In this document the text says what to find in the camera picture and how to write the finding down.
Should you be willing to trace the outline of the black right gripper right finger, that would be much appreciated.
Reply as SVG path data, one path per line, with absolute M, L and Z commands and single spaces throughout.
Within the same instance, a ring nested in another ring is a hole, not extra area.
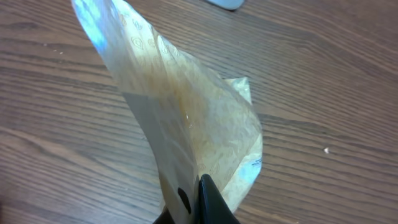
M 199 183 L 199 217 L 200 224 L 240 224 L 208 174 Z

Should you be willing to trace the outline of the beige snack bag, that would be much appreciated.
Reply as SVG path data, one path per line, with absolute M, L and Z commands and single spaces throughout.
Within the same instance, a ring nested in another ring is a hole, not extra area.
M 262 166 L 262 128 L 247 78 L 221 78 L 126 1 L 72 6 L 145 134 L 171 223 L 200 222 L 203 174 L 233 213 Z

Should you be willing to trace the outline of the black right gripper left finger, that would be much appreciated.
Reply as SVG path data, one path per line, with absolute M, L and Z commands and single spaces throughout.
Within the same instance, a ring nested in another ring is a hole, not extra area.
M 165 208 L 153 224 L 171 224 L 171 214 L 168 208 Z

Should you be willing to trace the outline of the white barcode scanner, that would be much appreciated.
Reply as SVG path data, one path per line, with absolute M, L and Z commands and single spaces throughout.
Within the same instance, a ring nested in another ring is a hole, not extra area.
M 245 0 L 206 0 L 208 3 L 218 6 L 222 9 L 233 11 L 240 8 Z

